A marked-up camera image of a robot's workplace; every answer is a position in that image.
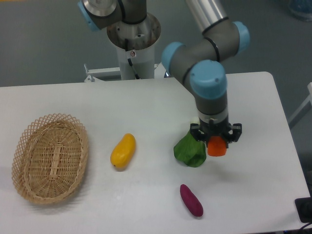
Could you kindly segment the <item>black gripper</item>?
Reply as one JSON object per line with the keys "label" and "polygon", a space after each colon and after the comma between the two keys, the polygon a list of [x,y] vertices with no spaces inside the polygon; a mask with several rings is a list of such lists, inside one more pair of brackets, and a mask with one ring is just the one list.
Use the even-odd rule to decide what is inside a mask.
{"label": "black gripper", "polygon": [[190,124],[190,134],[196,141],[208,142],[212,137],[221,137],[226,142],[226,148],[233,142],[238,142],[242,134],[242,124],[229,123],[228,114],[199,115],[199,124]]}

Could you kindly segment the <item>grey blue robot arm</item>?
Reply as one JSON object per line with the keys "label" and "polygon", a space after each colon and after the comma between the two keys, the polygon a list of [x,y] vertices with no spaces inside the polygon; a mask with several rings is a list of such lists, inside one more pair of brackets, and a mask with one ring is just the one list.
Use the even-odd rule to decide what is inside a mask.
{"label": "grey blue robot arm", "polygon": [[[249,30],[231,21],[218,0],[189,0],[187,6],[203,38],[194,46],[170,43],[161,63],[195,98],[199,122],[190,125],[194,139],[210,145],[219,137],[228,145],[239,140],[242,125],[229,123],[227,78],[221,63],[248,48]],[[81,0],[78,7],[91,30],[106,30],[117,49],[123,80],[154,78],[154,45],[161,26],[147,12],[146,1]]]}

